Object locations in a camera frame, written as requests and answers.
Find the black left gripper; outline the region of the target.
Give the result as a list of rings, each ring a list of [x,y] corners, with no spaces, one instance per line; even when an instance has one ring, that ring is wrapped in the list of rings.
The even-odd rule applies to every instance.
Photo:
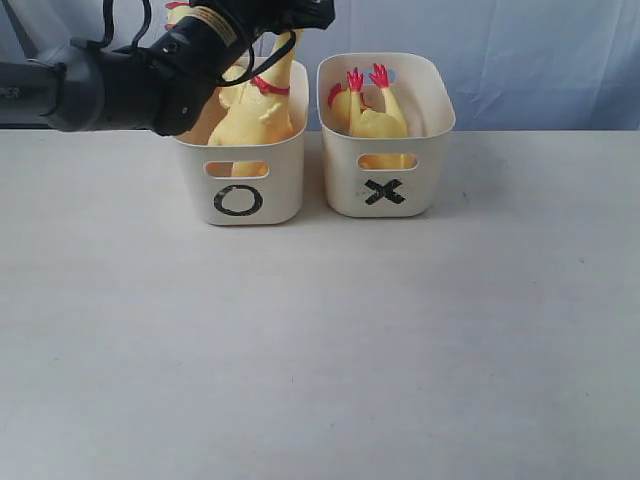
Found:
[[[335,5],[331,0],[204,0],[199,5],[229,14],[255,33],[326,30],[336,18]]]

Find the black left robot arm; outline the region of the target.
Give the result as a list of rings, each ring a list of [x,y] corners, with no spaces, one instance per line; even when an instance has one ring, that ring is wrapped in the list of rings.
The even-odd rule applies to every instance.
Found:
[[[331,1],[192,1],[149,47],[151,6],[131,42],[112,50],[114,8],[100,40],[73,38],[25,63],[1,65],[1,111],[41,118],[61,132],[149,130],[177,136],[218,87],[262,74],[289,53],[299,29],[327,29]]]

